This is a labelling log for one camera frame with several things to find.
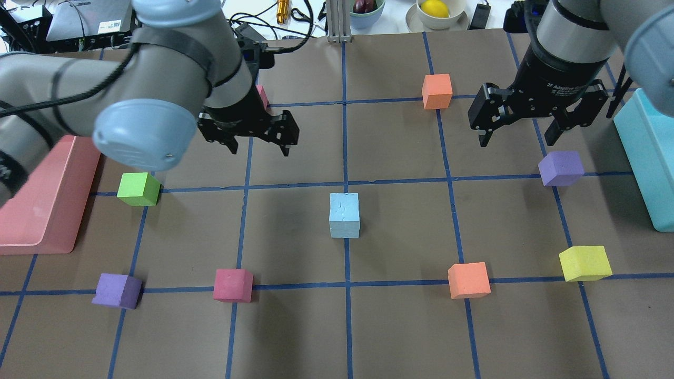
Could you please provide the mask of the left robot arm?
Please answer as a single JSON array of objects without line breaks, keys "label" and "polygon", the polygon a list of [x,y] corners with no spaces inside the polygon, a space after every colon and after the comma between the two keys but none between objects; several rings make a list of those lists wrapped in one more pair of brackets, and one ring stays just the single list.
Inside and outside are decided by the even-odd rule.
[{"label": "left robot arm", "polygon": [[236,136],[299,140],[293,115],[270,115],[255,86],[260,56],[286,53],[235,38],[219,1],[133,1],[142,27],[120,63],[2,54],[2,204],[64,136],[147,171],[180,163],[198,128],[236,153]]}]

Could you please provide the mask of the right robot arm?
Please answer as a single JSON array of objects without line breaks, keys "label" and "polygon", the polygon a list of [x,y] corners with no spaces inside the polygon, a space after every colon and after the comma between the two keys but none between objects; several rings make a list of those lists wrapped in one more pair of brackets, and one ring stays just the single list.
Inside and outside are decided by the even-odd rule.
[{"label": "right robot arm", "polygon": [[672,1],[550,1],[538,24],[533,5],[524,2],[530,45],[513,83],[482,84],[469,108],[482,148],[522,118],[553,117],[549,146],[593,123],[609,98],[597,75],[617,49],[655,109],[672,116]]}]

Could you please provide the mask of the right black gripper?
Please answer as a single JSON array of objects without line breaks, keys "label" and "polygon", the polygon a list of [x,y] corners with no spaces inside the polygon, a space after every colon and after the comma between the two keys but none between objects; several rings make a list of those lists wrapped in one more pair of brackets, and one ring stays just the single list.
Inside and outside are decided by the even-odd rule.
[{"label": "right black gripper", "polygon": [[569,127],[591,125],[608,101],[597,78],[605,62],[562,63],[528,50],[510,86],[484,83],[470,105],[469,125],[479,132],[481,148],[496,129],[521,118],[553,117],[544,133],[547,146],[554,146]]}]

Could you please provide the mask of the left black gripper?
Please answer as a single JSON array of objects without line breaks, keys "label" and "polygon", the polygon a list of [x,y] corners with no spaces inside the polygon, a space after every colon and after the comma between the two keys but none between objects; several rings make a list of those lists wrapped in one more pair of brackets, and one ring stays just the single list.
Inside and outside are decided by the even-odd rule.
[{"label": "left black gripper", "polygon": [[236,137],[256,137],[277,144],[284,157],[288,157],[291,144],[297,144],[300,129],[291,111],[283,110],[272,115],[263,108],[262,101],[242,101],[225,108],[204,106],[197,120],[197,127],[204,139],[225,144],[232,154],[237,154]]}]

